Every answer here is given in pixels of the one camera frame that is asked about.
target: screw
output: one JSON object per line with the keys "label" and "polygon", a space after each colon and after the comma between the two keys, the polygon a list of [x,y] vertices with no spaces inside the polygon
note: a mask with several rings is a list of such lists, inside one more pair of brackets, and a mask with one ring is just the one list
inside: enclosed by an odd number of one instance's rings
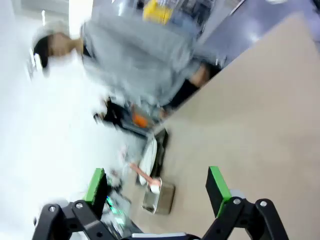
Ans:
{"label": "screw", "polygon": [[50,212],[54,212],[55,210],[56,210],[56,207],[55,207],[55,206],[49,207],[49,211],[50,211]]}
{"label": "screw", "polygon": [[233,200],[233,203],[238,205],[241,203],[241,200],[239,198],[236,198],[235,200]]}
{"label": "screw", "polygon": [[82,205],[81,202],[79,202],[79,203],[77,203],[77,204],[75,205],[75,207],[76,207],[77,209],[81,209],[81,208],[83,207],[83,205]]}
{"label": "screw", "polygon": [[262,202],[260,202],[260,206],[265,207],[265,206],[267,206],[267,203],[265,201],[262,201]]}

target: beige tabletop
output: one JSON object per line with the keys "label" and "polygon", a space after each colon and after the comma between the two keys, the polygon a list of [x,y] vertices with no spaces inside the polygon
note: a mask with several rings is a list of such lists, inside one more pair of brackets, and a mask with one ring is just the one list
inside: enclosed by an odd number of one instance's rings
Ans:
{"label": "beige tabletop", "polygon": [[[145,233],[202,237],[214,220],[208,166],[219,166],[250,202],[274,202],[289,239],[320,239],[320,58],[301,16],[272,29],[163,127],[170,138],[161,177],[176,186],[171,213],[145,212],[143,189],[124,186]],[[249,237],[237,229],[230,239]]]}

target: blue floor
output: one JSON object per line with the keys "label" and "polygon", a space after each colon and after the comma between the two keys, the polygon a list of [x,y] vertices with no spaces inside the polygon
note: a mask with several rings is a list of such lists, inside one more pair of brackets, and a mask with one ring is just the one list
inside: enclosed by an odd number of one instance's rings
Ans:
{"label": "blue floor", "polygon": [[302,12],[320,50],[320,15],[315,12],[311,0],[288,0],[281,4],[246,0],[212,32],[204,44],[218,56],[227,56],[227,65],[293,12]]}

